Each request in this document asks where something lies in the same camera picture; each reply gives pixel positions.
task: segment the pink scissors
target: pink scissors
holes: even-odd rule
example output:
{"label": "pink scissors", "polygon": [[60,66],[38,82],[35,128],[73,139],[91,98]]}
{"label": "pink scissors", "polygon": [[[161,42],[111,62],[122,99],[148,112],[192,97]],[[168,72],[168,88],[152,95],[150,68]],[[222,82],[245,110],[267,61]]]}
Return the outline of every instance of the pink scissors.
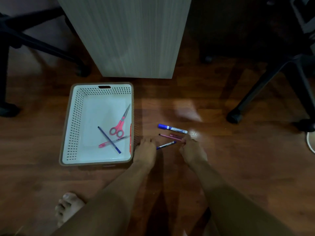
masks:
{"label": "pink scissors", "polygon": [[121,138],[123,135],[124,135],[124,131],[123,131],[123,125],[124,125],[124,122],[125,122],[125,118],[127,116],[127,113],[128,113],[128,110],[130,108],[130,105],[128,106],[128,108],[126,109],[123,117],[121,118],[121,120],[119,121],[119,123],[117,124],[116,127],[112,127],[110,130],[109,130],[109,134],[110,135],[117,135],[118,138]]}

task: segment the basket handle hole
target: basket handle hole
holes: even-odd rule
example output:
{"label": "basket handle hole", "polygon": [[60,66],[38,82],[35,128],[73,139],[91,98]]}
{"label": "basket handle hole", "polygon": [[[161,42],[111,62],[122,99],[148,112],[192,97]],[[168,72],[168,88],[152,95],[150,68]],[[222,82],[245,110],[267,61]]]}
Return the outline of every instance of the basket handle hole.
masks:
{"label": "basket handle hole", "polygon": [[99,86],[100,89],[110,89],[110,86]]}

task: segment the blue pen cap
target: blue pen cap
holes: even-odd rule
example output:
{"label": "blue pen cap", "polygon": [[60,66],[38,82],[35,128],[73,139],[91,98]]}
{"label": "blue pen cap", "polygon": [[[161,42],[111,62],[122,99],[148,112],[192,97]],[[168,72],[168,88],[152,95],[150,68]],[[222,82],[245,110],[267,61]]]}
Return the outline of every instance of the blue pen cap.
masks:
{"label": "blue pen cap", "polygon": [[161,128],[161,129],[167,129],[167,126],[166,125],[163,125],[163,124],[159,124],[158,126],[157,126],[158,128]]}

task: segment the foot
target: foot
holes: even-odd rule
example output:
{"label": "foot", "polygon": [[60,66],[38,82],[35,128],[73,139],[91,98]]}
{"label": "foot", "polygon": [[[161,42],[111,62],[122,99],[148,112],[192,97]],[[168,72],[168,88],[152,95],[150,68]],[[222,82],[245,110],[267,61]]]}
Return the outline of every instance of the foot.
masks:
{"label": "foot", "polygon": [[85,206],[85,203],[76,194],[65,193],[62,199],[59,200],[59,204],[55,207],[58,227],[67,222],[83,206]]}

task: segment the white plastic basket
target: white plastic basket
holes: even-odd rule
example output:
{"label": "white plastic basket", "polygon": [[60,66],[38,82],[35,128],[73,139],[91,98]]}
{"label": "white plastic basket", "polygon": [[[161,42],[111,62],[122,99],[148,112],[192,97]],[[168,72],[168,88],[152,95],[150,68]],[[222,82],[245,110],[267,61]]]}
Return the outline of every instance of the white plastic basket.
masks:
{"label": "white plastic basket", "polygon": [[[98,146],[108,140],[97,128],[100,126],[114,141],[118,137],[109,130],[121,120],[131,104],[124,120],[126,138],[115,142],[119,154],[112,145]],[[65,120],[60,164],[88,165],[125,163],[133,154],[134,94],[131,83],[75,84],[71,88]]]}

